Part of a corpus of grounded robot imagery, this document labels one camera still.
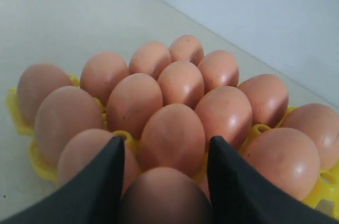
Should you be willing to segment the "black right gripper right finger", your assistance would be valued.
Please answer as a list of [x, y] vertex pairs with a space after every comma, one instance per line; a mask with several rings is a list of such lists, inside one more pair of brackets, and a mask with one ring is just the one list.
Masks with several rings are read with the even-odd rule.
[[207, 177], [215, 223], [338, 222], [267, 181], [221, 136], [210, 140]]

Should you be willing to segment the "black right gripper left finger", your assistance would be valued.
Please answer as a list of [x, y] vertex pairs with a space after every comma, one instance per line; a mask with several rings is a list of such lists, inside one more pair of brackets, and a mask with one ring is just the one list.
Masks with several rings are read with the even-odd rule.
[[71, 181], [3, 223], [116, 223], [124, 175], [124, 141], [113, 137]]

